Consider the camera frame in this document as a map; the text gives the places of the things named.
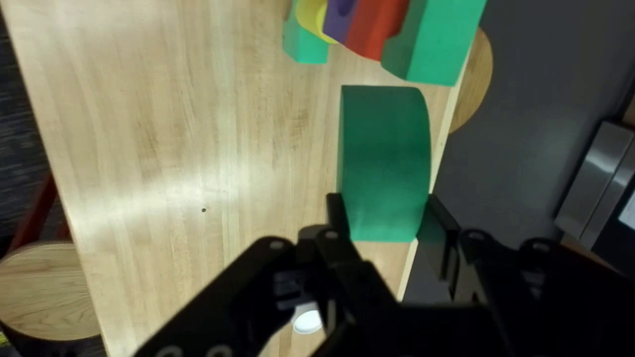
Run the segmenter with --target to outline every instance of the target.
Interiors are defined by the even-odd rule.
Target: wooden stool seat
[[[0,321],[25,337],[77,341],[99,335],[69,241],[29,243],[0,261]]]
[[[490,37],[478,29],[470,59],[464,69],[450,132],[466,124],[484,101],[494,75],[494,53]]]

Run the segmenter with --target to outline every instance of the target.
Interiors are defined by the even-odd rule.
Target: black object
[[[516,251],[486,231],[456,231],[438,200],[430,206],[424,222],[440,216],[438,271],[456,305],[400,305],[351,243],[341,196],[329,194],[331,224],[299,229],[297,243],[254,241],[137,354],[258,354],[305,301],[317,303],[327,331],[317,357],[635,352],[633,281],[551,239]]]
[[[593,247],[635,172],[635,132],[603,120],[565,194],[555,224]]]

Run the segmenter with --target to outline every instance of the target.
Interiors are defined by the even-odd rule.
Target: dark floor
[[[462,227],[506,245],[557,237],[553,216],[599,120],[633,97],[633,0],[490,0],[494,77],[450,134],[434,194]],[[418,245],[406,299],[442,301]]]
[[[37,136],[10,39],[0,23],[0,253],[45,178]]]

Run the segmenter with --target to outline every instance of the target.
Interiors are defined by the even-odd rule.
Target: screw
[[[182,357],[182,348],[178,344],[162,346],[156,357]]]
[[[543,241],[533,241],[531,247],[537,251],[551,251],[551,247]]]
[[[327,239],[337,239],[339,233],[337,233],[335,229],[329,229],[329,231],[325,231],[325,237],[327,237]]]
[[[232,357],[234,350],[228,344],[214,344],[206,350],[206,357]]]
[[[482,231],[474,231],[474,229],[468,231],[468,237],[470,237],[470,239],[484,239]]]
[[[269,241],[269,247],[271,247],[271,249],[281,249],[281,247],[283,247],[283,241],[273,239],[273,241]]]
[[[357,319],[351,313],[345,313],[345,321],[357,325]]]

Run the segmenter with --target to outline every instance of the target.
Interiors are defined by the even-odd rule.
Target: yellow block
[[[0,331],[0,346],[6,346],[8,344],[8,339],[6,335]]]
[[[323,33],[323,17],[325,17],[325,5],[327,0],[299,0],[295,7],[295,15],[301,27],[309,29],[317,37],[321,37],[327,43],[335,43],[333,37]]]

